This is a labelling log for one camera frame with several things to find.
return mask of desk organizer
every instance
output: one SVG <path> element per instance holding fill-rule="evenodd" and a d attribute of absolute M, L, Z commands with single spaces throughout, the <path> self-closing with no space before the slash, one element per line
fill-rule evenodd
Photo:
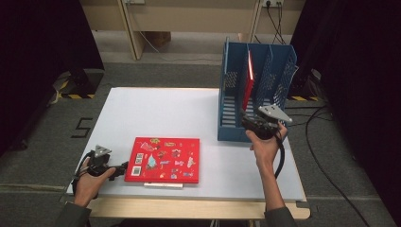
<path fill-rule="evenodd" d="M 246 114 L 259 106 L 276 104 L 284 110 L 289 85 L 296 71 L 292 45 L 226 42 L 218 95 L 218 140 L 250 142 L 241 126 L 241 104 L 248 71 L 248 51 L 253 60 L 254 83 Z"/>

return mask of person's left hand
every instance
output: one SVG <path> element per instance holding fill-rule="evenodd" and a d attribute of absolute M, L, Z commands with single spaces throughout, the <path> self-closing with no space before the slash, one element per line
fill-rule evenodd
<path fill-rule="evenodd" d="M 88 166 L 89 158 L 85 159 L 82 168 Z M 94 177 L 85 172 L 79 178 L 77 190 L 75 194 L 74 204 L 86 207 L 89 202 L 97 195 L 103 183 L 114 174 L 115 167 L 109 168 L 106 172 L 98 177 Z"/>

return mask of barcode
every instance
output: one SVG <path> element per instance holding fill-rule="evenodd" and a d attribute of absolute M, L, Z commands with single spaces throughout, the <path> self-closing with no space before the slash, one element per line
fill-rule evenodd
<path fill-rule="evenodd" d="M 139 176 L 141 175 L 141 167 L 140 166 L 134 166 L 132 169 L 132 176 Z"/>

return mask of hazard stripe tape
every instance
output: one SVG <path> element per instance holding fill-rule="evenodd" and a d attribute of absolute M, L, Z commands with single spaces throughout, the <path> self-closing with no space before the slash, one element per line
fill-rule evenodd
<path fill-rule="evenodd" d="M 71 98 L 71 99 L 83 99 L 83 98 L 94 98 L 95 95 L 59 94 L 59 97 Z"/>
<path fill-rule="evenodd" d="M 287 100 L 295 101 L 318 101 L 316 96 L 288 96 Z"/>

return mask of red book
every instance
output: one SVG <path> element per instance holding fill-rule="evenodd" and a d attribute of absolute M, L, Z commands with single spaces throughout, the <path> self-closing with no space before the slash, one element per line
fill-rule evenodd
<path fill-rule="evenodd" d="M 200 139 L 136 137 L 126 182 L 198 183 Z"/>
<path fill-rule="evenodd" d="M 254 82 L 253 62 L 252 62 L 252 55 L 251 55 L 251 50 L 250 50 L 250 51 L 248 51 L 248 73 L 247 73 L 247 78 L 246 78 L 246 82 L 245 82 L 244 99 L 242 100 L 242 109 L 244 111 L 247 110 L 248 101 L 250 99 L 251 91 L 253 88 L 253 82 Z"/>

